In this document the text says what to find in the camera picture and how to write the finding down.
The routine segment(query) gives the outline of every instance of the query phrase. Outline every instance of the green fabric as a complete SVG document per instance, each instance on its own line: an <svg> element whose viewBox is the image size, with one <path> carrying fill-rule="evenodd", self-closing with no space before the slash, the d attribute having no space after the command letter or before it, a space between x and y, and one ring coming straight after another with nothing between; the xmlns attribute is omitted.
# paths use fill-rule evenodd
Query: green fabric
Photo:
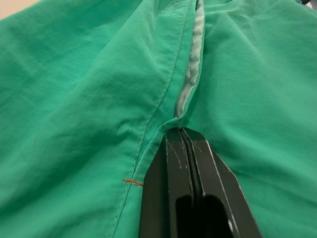
<svg viewBox="0 0 317 238"><path fill-rule="evenodd" d="M317 237L317 12L195 0L43 0L0 23L0 235L136 238L164 132L201 132L265 238Z"/></svg>

